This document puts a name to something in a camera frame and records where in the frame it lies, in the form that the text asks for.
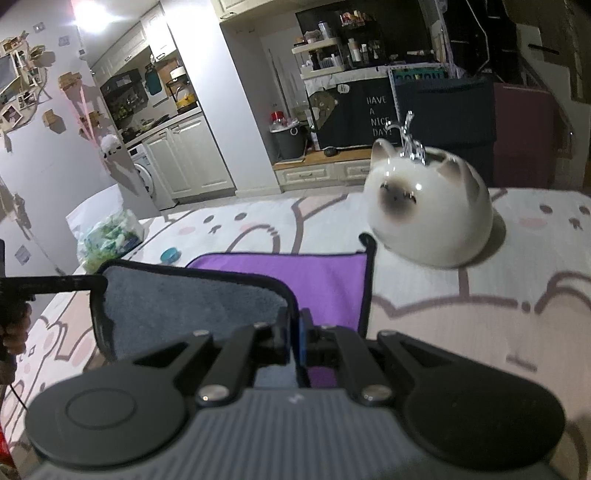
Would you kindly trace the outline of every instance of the gray microfiber cloth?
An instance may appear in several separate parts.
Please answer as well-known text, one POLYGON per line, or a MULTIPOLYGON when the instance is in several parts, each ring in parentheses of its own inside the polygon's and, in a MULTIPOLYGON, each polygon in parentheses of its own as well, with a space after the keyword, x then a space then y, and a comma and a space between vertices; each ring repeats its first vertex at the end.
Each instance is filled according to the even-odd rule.
POLYGON ((117 359, 164 346, 195 330, 209 330, 216 340, 237 327, 275 323, 282 296, 267 288, 231 281, 167 275, 108 267, 104 310, 112 322, 117 359))

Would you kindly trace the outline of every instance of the trash bin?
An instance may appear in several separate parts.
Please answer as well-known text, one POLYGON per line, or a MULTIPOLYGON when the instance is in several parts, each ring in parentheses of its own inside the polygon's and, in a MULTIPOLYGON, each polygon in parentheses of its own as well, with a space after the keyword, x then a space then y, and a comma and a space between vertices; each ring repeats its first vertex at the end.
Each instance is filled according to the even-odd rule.
POLYGON ((293 160, 306 153, 306 132, 298 120, 292 120, 285 126, 271 125, 271 133, 279 149, 277 161, 293 160))

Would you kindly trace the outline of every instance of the floor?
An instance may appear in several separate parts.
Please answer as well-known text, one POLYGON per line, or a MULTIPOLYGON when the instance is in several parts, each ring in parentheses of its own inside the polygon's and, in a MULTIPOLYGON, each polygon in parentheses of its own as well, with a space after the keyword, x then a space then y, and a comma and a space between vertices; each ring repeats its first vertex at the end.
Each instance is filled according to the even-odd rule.
POLYGON ((319 189, 307 189, 307 190, 292 190, 290 192, 284 192, 279 195, 266 195, 263 197, 250 197, 250 198, 237 198, 237 197, 224 197, 215 200, 205 200, 203 202, 197 203, 185 203, 183 205, 177 205, 174 208, 163 210, 162 213, 177 213, 177 212, 186 212, 188 210, 196 210, 201 208, 207 207, 221 207, 225 205, 234 205, 235 203, 245 203, 245 202, 257 202, 259 200, 277 200, 277 199, 284 199, 284 198, 294 198, 294 197, 311 197, 311 196, 318 196, 318 195, 341 195, 344 193, 350 192, 362 192, 363 185, 353 185, 353 186, 336 186, 336 187, 324 187, 319 189))

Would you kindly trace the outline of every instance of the bed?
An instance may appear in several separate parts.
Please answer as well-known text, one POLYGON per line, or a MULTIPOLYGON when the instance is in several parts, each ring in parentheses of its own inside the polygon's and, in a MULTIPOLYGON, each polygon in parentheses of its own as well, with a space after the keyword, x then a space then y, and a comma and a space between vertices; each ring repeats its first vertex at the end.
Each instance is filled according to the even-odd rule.
MULTIPOLYGON (((421 267, 378 244, 368 338, 395 329, 545 385, 568 424, 552 465, 587 479, 591 445, 591 199, 576 192, 491 190, 491 240, 469 265, 421 267)), ((359 250, 369 232, 361 193, 238 203, 145 222, 127 259, 177 263, 210 252, 332 254, 359 250)), ((16 392, 26 404, 50 385, 102 365, 88 294, 59 294, 18 357, 16 392)), ((24 409, 8 392, 0 422, 21 474, 33 466, 24 409)))

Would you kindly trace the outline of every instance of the human hand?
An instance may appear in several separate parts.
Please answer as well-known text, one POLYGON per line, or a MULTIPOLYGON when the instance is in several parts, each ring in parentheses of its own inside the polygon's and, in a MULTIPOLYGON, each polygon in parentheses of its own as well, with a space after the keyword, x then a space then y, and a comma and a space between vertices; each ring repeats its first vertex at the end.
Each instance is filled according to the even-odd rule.
MULTIPOLYGON (((11 323, 6 328, 0 327, 2 344, 10 355, 20 355, 26 349, 27 330, 31 325, 31 306, 28 303, 22 304, 22 314, 19 317, 19 321, 11 323)), ((0 362, 0 384, 12 384, 16 369, 10 362, 0 362)))

